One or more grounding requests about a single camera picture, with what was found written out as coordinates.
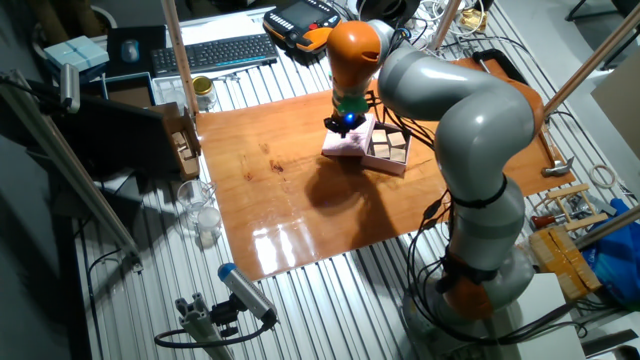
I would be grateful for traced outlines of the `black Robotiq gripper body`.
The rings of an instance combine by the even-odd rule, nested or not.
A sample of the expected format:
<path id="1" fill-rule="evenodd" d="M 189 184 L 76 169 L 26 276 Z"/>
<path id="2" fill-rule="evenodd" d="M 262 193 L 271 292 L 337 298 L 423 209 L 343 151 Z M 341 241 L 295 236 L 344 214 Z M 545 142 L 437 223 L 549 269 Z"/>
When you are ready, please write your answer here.
<path id="1" fill-rule="evenodd" d="M 366 121 L 362 114 L 347 113 L 345 115 L 334 114 L 324 119 L 325 127 L 334 133 L 348 133 L 355 130 Z"/>

